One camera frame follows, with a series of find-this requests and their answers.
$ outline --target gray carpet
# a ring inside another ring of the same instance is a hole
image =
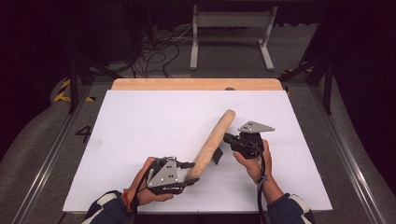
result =
[[[202,32],[196,71],[189,69],[191,42],[189,40],[179,42],[177,45],[180,53],[166,67],[166,71],[173,77],[279,77],[285,69],[297,66],[315,29],[314,25],[273,29],[268,44],[275,66],[273,72],[265,69],[256,44],[260,31],[254,29],[247,29],[242,34],[219,29]],[[169,60],[176,55],[177,49],[171,46],[163,52]],[[160,54],[155,57],[158,57],[157,60],[161,59]],[[148,66],[150,70],[159,70],[149,73],[151,77],[163,77],[161,63],[150,63]],[[121,74],[125,77],[133,76],[131,70]],[[337,145],[320,111],[320,105],[312,96],[312,87],[307,87],[302,80],[304,75],[297,76],[284,85],[290,88],[291,104],[314,161],[323,176],[323,183],[333,206],[332,211],[315,213],[316,220],[318,223],[370,223],[359,195],[337,153]],[[54,87],[50,99],[54,99],[62,84],[61,80]],[[26,223],[57,223],[64,215],[62,211],[64,199],[86,146],[86,143],[83,143],[84,136],[75,133],[86,125],[93,127],[106,90],[110,88],[111,80],[108,77],[98,76],[97,81],[93,83],[88,95],[96,97],[96,101],[83,103],[78,111],[49,178],[39,197],[33,202],[33,209],[28,214]],[[68,116],[69,106],[68,102],[53,102],[49,109],[22,130],[2,160],[0,164],[1,223],[11,223],[17,214],[36,173],[49,154]],[[374,168],[359,137],[354,132],[335,81],[332,92],[332,118],[359,165],[383,216],[388,223],[396,223],[396,214],[392,211],[396,208],[395,196]],[[83,215],[67,214],[62,223],[79,223],[83,217]],[[207,222],[171,217],[163,218],[162,223]]]

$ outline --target wrist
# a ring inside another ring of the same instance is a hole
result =
[[[128,203],[131,203],[132,200],[134,199],[135,189],[126,189],[124,192],[126,193]]]
[[[262,184],[262,194],[265,197],[265,201],[269,204],[280,198],[283,195],[283,191],[277,185],[274,178],[268,175],[268,180]]]
[[[265,185],[268,185],[269,183],[275,182],[274,177],[269,174],[269,175],[260,175],[260,177],[256,178],[256,180],[253,180],[253,182],[257,185],[257,189],[259,189],[261,186],[265,188]]]
[[[265,174],[265,175],[254,175],[254,176],[252,176],[251,177],[252,178],[252,180],[253,180],[253,182],[257,185],[257,184],[259,184],[259,182],[263,179],[263,178],[265,178],[265,179],[269,179],[269,178],[271,178],[271,179],[274,179],[273,178],[273,176],[272,176],[272,174]]]

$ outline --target cable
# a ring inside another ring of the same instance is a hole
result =
[[[178,40],[178,39],[180,39],[180,38],[188,39],[188,38],[185,38],[185,37],[182,37],[182,36],[183,36],[184,34],[186,34],[191,28],[192,28],[192,26],[190,26],[189,29],[187,29],[186,31],[184,31],[183,33],[181,33],[181,35],[179,35],[178,37],[172,37],[172,36],[171,36],[171,37],[168,37],[168,38],[165,38],[165,39],[161,39],[161,40],[175,42],[175,40]]]
[[[262,159],[262,162],[261,162],[261,164],[262,164],[262,167],[261,167],[261,178],[265,178],[265,160],[264,160],[264,156],[262,155],[262,153],[260,152],[260,149],[256,146],[256,144],[254,144],[251,141],[249,141],[249,143],[252,144],[257,149],[257,152],[260,154],[260,158]],[[260,183],[260,186],[259,186],[259,189],[257,191],[257,205],[259,206],[259,213],[260,213],[260,217],[262,218],[262,223],[266,224],[267,221],[265,219],[264,210],[262,209],[262,188],[263,188],[263,183],[261,182],[261,179],[259,179],[259,183]]]
[[[114,72],[114,73],[120,73],[120,72],[123,72],[123,71],[127,70],[128,68],[130,68],[131,64],[132,64],[132,62],[131,62],[131,60],[129,60],[129,62],[127,64],[125,64],[125,65],[123,65],[121,67],[118,67],[118,68],[115,68],[115,69],[112,69],[112,70],[110,70],[109,68],[107,68],[107,69],[112,71],[112,72]],[[90,72],[93,73],[94,75],[105,75],[104,73],[99,72],[99,71],[90,70]]]
[[[64,212],[61,216],[61,219],[59,219],[58,224],[61,224],[64,221],[64,218],[66,217],[67,213]]]
[[[176,49],[177,49],[177,55],[176,55],[173,59],[171,59],[169,62],[167,62],[167,63],[165,63],[165,64],[163,65],[163,73],[164,73],[167,77],[171,77],[171,76],[170,76],[169,74],[167,74],[166,71],[165,71],[166,65],[168,65],[169,63],[171,63],[172,61],[174,61],[174,60],[177,58],[178,54],[180,53],[180,50],[179,50],[177,44],[175,44],[174,42],[171,42],[171,43],[176,47]]]
[[[143,66],[142,66],[142,64],[140,63],[139,58],[137,59],[137,63],[140,65],[141,72],[136,68],[136,65],[135,65],[135,64],[134,64],[134,69],[136,69],[136,71],[139,73],[140,76],[142,76],[142,77],[147,77],[147,76],[144,74],[144,72],[143,72]]]
[[[140,192],[140,187],[143,184],[143,181],[148,177],[149,175],[149,171],[157,164],[158,160],[155,159],[155,161],[149,166],[149,168],[145,171],[145,173],[143,173],[142,178],[139,181],[139,184],[137,185],[137,188],[134,192],[134,197],[132,198],[131,201],[131,206],[132,206],[132,211],[133,211],[133,215],[132,215],[132,223],[136,224],[136,218],[137,218],[137,206],[139,205],[139,201],[137,198],[137,194]]]

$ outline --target white board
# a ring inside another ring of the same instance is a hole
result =
[[[227,109],[236,116],[228,133],[247,121],[274,127],[262,133],[273,175],[284,192],[313,210],[331,210],[297,118],[284,91],[108,91],[64,203],[65,212],[86,212],[107,191],[128,188],[147,157],[193,161]],[[165,203],[139,206],[142,214],[257,213],[256,186],[228,144],[219,165]],[[178,169],[183,180],[186,170]]]

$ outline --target metal frame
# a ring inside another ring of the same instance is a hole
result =
[[[267,70],[273,71],[270,54],[267,44],[274,24],[277,7],[272,7],[271,11],[264,12],[200,12],[194,6],[192,16],[192,48],[190,70],[198,68],[198,27],[261,27],[265,34],[263,39],[259,39],[259,47],[262,52]]]
[[[85,99],[88,96],[88,93],[91,90],[91,86],[84,85],[82,87],[80,99]],[[64,124],[56,137],[54,144],[52,145],[47,158],[44,160],[43,165],[40,170],[37,172],[35,176],[35,180],[27,192],[20,209],[15,215],[14,219],[11,223],[26,223],[28,217],[32,213],[33,208],[35,207],[35,203],[38,200],[38,197],[41,194],[44,186],[47,183],[47,180],[50,177],[50,173],[55,166],[56,161],[58,160],[59,155],[64,147],[65,138],[69,133],[69,130],[77,117],[78,111],[81,109],[81,106],[84,104],[84,101],[79,101],[76,110],[69,114],[64,121]]]

